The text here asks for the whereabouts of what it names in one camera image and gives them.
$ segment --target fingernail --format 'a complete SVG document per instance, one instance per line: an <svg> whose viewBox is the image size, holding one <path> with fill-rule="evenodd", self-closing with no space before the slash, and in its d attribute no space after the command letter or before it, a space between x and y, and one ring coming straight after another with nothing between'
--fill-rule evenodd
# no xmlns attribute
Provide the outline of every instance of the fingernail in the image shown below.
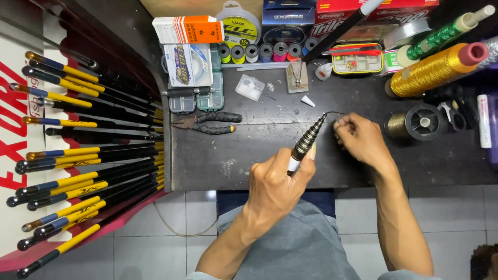
<svg viewBox="0 0 498 280"><path fill-rule="evenodd" d="M315 160L315 154L316 154L316 143L315 142L311 146L311 150L309 152L310 152L310 159Z"/></svg>

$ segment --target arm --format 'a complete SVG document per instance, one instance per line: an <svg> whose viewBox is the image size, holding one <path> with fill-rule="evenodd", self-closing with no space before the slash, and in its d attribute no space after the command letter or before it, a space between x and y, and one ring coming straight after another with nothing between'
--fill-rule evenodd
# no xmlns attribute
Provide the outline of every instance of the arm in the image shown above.
<svg viewBox="0 0 498 280"><path fill-rule="evenodd" d="M429 247L379 125L352 113L336 122L334 129L338 143L375 170L378 239L387 268L434 276Z"/></svg>
<svg viewBox="0 0 498 280"><path fill-rule="evenodd" d="M293 177L287 176L292 149L282 148L263 163L256 163L249 174L249 199L230 227L202 254L196 271L218 279L232 279L250 246L299 201L315 174L313 145Z"/></svg>

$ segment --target red box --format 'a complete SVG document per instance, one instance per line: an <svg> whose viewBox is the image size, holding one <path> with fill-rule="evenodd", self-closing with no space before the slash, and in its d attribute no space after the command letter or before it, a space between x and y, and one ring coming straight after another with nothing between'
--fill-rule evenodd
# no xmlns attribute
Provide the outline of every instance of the red box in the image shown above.
<svg viewBox="0 0 498 280"><path fill-rule="evenodd" d="M309 37L320 39L324 35L334 31L337 26L344 22L354 11L359 9L366 0L318 0L315 11L315 24L311 29ZM385 19L396 19L401 25L420 18L426 18L430 11L437 5L439 0L385 0L377 9L370 13L365 19L360 21L359 25L368 26L369 22ZM344 37L355 33L353 29L348 31L338 41L361 41L361 39L347 40ZM370 30L370 32L380 32L381 30Z"/></svg>

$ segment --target glue bottle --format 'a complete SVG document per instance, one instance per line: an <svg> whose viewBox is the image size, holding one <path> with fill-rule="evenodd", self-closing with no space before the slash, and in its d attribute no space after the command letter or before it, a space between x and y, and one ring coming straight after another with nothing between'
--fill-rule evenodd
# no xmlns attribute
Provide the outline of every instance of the glue bottle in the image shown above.
<svg viewBox="0 0 498 280"><path fill-rule="evenodd" d="M330 73L332 72L332 63L327 63L321 65L316 69L315 75L318 79L325 81L330 77Z"/></svg>

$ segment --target wooden board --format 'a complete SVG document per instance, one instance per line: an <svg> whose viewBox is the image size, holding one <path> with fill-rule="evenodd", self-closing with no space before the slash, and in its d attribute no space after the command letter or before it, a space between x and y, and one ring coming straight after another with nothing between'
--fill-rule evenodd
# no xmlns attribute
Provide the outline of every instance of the wooden board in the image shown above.
<svg viewBox="0 0 498 280"><path fill-rule="evenodd" d="M210 15L216 16L223 10L223 3L227 0L140 0L143 6L153 17L162 16L188 16L188 15ZM242 8L252 13L261 23L262 0L237 0Z"/></svg>

